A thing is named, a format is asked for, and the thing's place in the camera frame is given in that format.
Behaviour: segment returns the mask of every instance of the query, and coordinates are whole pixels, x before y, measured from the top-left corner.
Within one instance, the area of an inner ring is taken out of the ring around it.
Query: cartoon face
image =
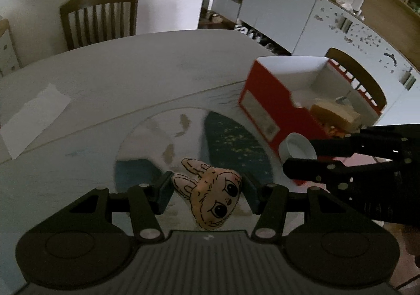
[[[241,194],[241,177],[233,170],[214,168],[194,159],[183,159],[184,167],[198,180],[176,173],[175,189],[191,203],[197,223],[206,230],[220,227],[230,216]]]

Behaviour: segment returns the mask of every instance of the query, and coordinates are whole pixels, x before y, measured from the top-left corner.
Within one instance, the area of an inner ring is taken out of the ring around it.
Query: piece of paper
[[[12,159],[16,159],[36,137],[52,124],[70,103],[70,97],[61,94],[49,84],[36,98],[0,128],[0,135]]]

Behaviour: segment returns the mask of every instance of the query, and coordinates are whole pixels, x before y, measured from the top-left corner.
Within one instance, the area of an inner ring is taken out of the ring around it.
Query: brown chair
[[[127,31],[124,30],[127,22],[129,23],[129,35],[135,35],[137,2],[138,0],[70,0],[62,5],[60,7],[61,23],[68,49],[76,48],[75,44],[78,44],[78,47],[82,47],[115,39],[117,38],[117,27],[119,27],[118,38],[124,37],[127,34]],[[130,3],[128,20],[124,16],[127,13],[124,11],[125,3]],[[83,10],[83,23],[80,21],[81,15],[79,13],[81,10]],[[74,13],[74,24],[71,24],[69,19],[72,13]]]
[[[369,92],[372,99],[377,104],[379,110],[384,109],[386,98],[377,81],[365,70],[354,58],[336,48],[330,48],[325,57],[335,60],[339,65],[344,66],[353,78]]]

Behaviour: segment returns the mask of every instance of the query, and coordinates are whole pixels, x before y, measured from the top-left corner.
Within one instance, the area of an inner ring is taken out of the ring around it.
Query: cardboard box
[[[356,69],[366,75],[360,65]],[[279,144],[291,132],[309,140],[329,138],[309,110],[316,100],[342,96],[361,115],[362,125],[371,126],[379,118],[381,109],[362,82],[336,61],[326,57],[270,56],[254,61],[239,105],[278,154]]]

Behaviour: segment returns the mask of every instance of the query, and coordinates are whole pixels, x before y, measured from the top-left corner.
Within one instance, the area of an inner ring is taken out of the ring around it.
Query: white label
[[[245,108],[249,116],[254,120],[268,142],[271,142],[278,132],[279,126],[274,122],[270,114],[257,101],[254,95],[248,90],[245,92],[241,105]]]

